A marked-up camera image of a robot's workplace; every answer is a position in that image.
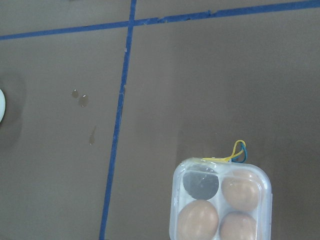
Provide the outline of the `clear plastic egg box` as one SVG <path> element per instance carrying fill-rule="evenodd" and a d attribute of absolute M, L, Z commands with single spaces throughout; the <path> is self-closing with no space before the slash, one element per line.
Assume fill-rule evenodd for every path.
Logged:
<path fill-rule="evenodd" d="M 231 207 L 222 193 L 222 182 L 234 170 L 249 170 L 262 182 L 257 208 L 240 211 Z M 171 194 L 169 237 L 177 238 L 178 216 L 181 210 L 195 200 L 206 200 L 217 210 L 219 223 L 212 240 L 220 240 L 220 226 L 223 218 L 231 212 L 241 212 L 252 216 L 257 223 L 257 239 L 271 239 L 272 226 L 272 186 L 269 177 L 259 167 L 235 162 L 212 162 L 201 158 L 189 158 L 180 163 L 174 171 Z"/>

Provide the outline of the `brown egg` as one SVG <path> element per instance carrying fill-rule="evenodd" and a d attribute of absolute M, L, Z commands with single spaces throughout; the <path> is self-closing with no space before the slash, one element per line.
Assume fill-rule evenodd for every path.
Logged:
<path fill-rule="evenodd" d="M 221 240 L 256 240 L 257 221 L 247 213 L 230 212 L 219 228 Z"/>
<path fill-rule="evenodd" d="M 223 179 L 221 189 L 225 200 L 232 208 L 250 212 L 258 206 L 262 185 L 255 173 L 239 169 Z"/>
<path fill-rule="evenodd" d="M 207 200 L 194 200 L 180 211 L 176 235 L 179 240 L 211 240 L 218 225 L 215 206 Z"/>

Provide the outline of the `water droplets on table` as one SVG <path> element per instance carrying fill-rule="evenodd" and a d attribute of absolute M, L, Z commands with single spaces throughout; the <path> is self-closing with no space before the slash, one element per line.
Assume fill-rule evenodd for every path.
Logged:
<path fill-rule="evenodd" d="M 87 94 L 80 94 L 77 89 L 73 89 L 71 96 L 77 100 L 80 107 L 85 108 L 89 103 L 89 96 Z"/>

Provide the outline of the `yellow and blue rubber bands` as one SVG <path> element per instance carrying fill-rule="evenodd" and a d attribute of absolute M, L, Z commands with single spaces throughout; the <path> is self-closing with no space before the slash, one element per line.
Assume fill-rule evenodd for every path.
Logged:
<path fill-rule="evenodd" d="M 203 157 L 203 161 L 221 162 L 221 163 L 245 163 L 248 158 L 246 142 L 244 140 L 236 140 L 231 155 L 227 157 Z"/>

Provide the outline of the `white round bowl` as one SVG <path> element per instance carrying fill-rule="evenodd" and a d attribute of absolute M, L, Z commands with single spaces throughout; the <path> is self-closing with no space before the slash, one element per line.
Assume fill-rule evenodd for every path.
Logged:
<path fill-rule="evenodd" d="M 6 111 L 6 98 L 3 91 L 0 89 L 0 122 L 3 120 Z"/>

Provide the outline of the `blue tape line crosswise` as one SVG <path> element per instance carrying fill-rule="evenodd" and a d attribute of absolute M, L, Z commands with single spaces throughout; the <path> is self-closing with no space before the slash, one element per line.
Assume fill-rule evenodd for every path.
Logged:
<path fill-rule="evenodd" d="M 208 10 L 204 12 L 168 15 L 164 17 L 150 17 L 150 18 L 127 20 L 127 21 L 93 24 L 93 25 L 87 25 L 87 26 L 74 26 L 74 27 L 66 27 L 66 28 L 22 32 L 22 33 L 2 35 L 0 39 L 2 41 L 6 41 L 6 40 L 13 40 L 13 39 L 34 38 L 34 37 L 41 37 L 41 36 L 62 35 L 62 34 L 91 32 L 91 31 L 100 31 L 100 30 L 109 30 L 109 29 L 121 29 L 121 28 L 128 28 L 129 26 L 138 27 L 138 26 L 213 19 L 213 18 L 234 17 L 234 16 L 242 16 L 242 15 L 297 11 L 297 10 L 303 10 L 303 9 L 315 9 L 319 7 L 320 7 L 320 2 L 318 0 L 304 0 L 304 1 L 285 2 L 285 3 L 277 3 L 277 4 L 246 6 L 246 7 L 231 8 L 231 9 L 221 9 L 214 12 Z"/>

